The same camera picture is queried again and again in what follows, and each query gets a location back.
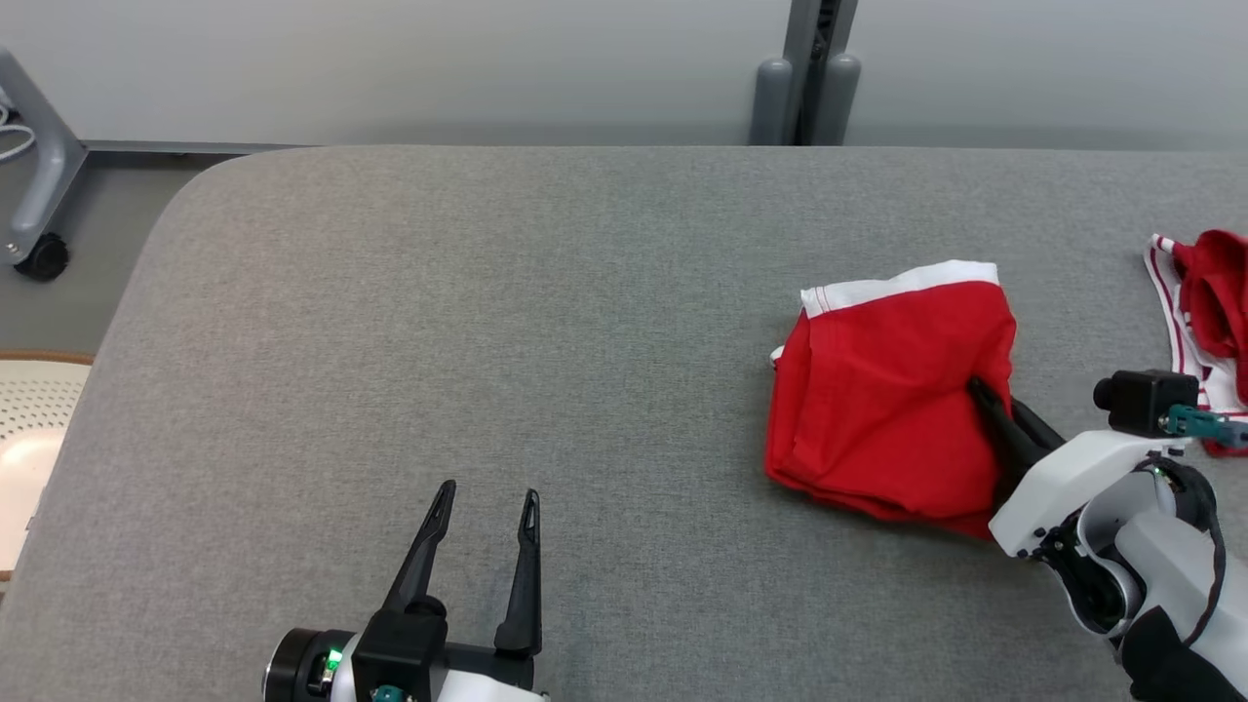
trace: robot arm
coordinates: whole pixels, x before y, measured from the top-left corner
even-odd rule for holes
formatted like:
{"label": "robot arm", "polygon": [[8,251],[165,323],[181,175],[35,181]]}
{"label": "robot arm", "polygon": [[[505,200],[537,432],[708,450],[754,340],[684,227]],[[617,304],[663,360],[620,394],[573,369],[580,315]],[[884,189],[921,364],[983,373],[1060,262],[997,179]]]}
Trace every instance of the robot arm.
{"label": "robot arm", "polygon": [[447,642],[447,608],[428,595],[456,482],[442,483],[382,607],[364,631],[291,630],[265,671],[265,702],[543,702],[533,688],[542,651],[538,493],[528,491],[507,618],[494,646]]}
{"label": "robot arm", "polygon": [[[1002,550],[1057,573],[1137,698],[1244,700],[1248,568],[1226,553],[1208,481],[1176,461],[1188,438],[1172,417],[1202,415],[1196,378],[1116,373],[1097,387],[1113,428],[1068,442],[1021,402],[971,393],[1015,486],[988,525]],[[1214,423],[1206,436],[1242,428]]]}

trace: red cloth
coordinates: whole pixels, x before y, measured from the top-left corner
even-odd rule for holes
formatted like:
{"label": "red cloth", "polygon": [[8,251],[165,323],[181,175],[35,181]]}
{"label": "red cloth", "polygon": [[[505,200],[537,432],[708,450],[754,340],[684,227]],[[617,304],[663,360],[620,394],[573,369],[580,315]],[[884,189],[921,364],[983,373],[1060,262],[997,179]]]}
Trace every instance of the red cloth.
{"label": "red cloth", "polygon": [[1218,358],[1234,358],[1236,392],[1248,403],[1248,241],[1214,229],[1192,246],[1176,242],[1173,255],[1197,345]]}
{"label": "red cloth", "polygon": [[1010,397],[996,266],[947,261],[802,292],[776,361],[766,473],[815,500],[991,540],[997,462],[966,391]]}

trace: teal connector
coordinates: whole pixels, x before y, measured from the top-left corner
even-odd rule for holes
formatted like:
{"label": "teal connector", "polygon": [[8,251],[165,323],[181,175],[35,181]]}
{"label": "teal connector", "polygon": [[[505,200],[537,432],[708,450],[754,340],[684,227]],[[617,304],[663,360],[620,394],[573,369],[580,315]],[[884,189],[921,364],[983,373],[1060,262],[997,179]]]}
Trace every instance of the teal connector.
{"label": "teal connector", "polygon": [[1174,436],[1208,438],[1231,450],[1248,448],[1248,423],[1233,422],[1222,415],[1186,405],[1171,407],[1163,417],[1162,428]]}
{"label": "teal connector", "polygon": [[403,702],[403,691],[393,685],[383,685],[373,693],[373,702]]}

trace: metal table leg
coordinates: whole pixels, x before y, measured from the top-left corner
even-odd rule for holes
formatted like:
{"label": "metal table leg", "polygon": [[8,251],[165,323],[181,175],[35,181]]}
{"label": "metal table leg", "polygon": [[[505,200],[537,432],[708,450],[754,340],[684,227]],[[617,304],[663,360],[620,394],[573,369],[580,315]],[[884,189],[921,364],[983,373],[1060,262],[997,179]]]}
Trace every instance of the metal table leg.
{"label": "metal table leg", "polygon": [[[19,271],[31,277],[47,280],[55,277],[60,271],[56,270],[52,275],[37,275],[36,267],[47,271],[47,266],[32,266],[31,264],[47,261],[42,259],[27,261],[27,259],[32,254],[36,256],[46,254],[50,245],[52,247],[59,245],[60,255],[64,255],[64,244],[60,244],[59,239],[50,240],[49,237],[55,237],[55,235],[50,234],[47,227],[86,159],[86,149],[4,46],[0,46],[0,86],[9,95],[16,111],[21,114],[26,126],[35,130],[37,140],[35,147],[39,154],[35,177],[26,196],[17,206],[17,212],[10,225],[9,241],[4,242],[0,255],[10,264],[19,265]],[[50,252],[49,259],[52,264],[55,264],[57,255],[57,251]]]}

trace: gray table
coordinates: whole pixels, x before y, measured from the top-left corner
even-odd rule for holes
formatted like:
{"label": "gray table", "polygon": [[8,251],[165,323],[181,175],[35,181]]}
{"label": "gray table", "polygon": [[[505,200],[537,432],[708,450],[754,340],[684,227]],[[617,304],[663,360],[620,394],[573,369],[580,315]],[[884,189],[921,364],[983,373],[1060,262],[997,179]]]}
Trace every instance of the gray table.
{"label": "gray table", "polygon": [[[543,497],[559,701],[1126,696],[1052,577],[761,472],[797,291],[1000,264],[1015,391],[1073,435],[1168,365],[1148,235],[1248,229],[1248,156],[960,150],[276,152],[139,262],[0,607],[2,700],[258,696],[359,628],[438,483],[452,637],[502,620]],[[1233,552],[1248,466],[1203,463]]]}

